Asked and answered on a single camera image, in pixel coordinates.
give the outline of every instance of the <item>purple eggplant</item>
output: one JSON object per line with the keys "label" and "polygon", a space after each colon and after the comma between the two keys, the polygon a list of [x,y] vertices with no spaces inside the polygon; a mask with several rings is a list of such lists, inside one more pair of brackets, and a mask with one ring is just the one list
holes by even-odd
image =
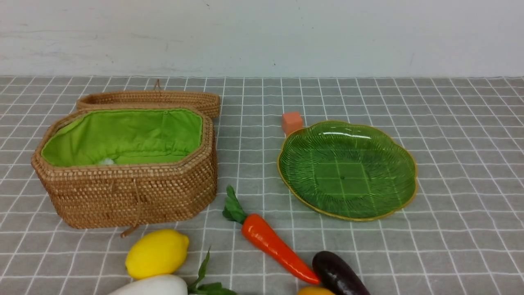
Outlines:
{"label": "purple eggplant", "polygon": [[318,252],[313,257],[313,271],[335,295],[370,295],[351,267],[335,253]]}

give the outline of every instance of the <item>artificial carrot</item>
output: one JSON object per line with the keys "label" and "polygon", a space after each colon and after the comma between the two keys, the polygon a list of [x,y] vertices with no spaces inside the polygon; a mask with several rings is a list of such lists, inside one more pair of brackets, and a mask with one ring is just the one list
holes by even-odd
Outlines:
{"label": "artificial carrot", "polygon": [[227,187],[227,198],[222,215],[242,224],[242,235],[255,247],[273,257],[295,277],[312,285],[320,284],[315,273],[289,248],[269,224],[258,214],[247,215],[235,196],[232,186]]}

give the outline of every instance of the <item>green ceramic dish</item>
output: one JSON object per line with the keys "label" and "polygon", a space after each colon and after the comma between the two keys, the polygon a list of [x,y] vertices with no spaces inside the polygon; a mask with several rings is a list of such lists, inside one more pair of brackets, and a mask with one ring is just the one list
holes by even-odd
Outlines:
{"label": "green ceramic dish", "polygon": [[370,221],[407,206],[417,165],[382,131],[324,121],[290,134],[277,161],[284,183],[304,204],[329,216]]}

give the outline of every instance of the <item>yellow fruit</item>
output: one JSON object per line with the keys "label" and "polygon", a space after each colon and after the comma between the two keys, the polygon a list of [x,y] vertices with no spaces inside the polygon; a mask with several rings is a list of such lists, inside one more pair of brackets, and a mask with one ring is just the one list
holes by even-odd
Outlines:
{"label": "yellow fruit", "polygon": [[127,273],[135,280],[173,273],[184,263],[188,246],[187,236],[172,229],[147,234],[129,250]]}
{"label": "yellow fruit", "polygon": [[320,287],[304,287],[298,291],[297,295],[335,295],[328,289]]}

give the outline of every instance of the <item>carrot leaves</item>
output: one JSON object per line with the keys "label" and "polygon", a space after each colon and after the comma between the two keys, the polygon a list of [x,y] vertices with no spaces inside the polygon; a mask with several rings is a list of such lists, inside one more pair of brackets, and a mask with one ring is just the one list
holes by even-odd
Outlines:
{"label": "carrot leaves", "polygon": [[246,220],[247,214],[244,212],[240,202],[236,198],[233,187],[228,185],[226,190],[227,198],[225,201],[224,210],[222,211],[222,216],[224,216],[227,220],[243,224]]}

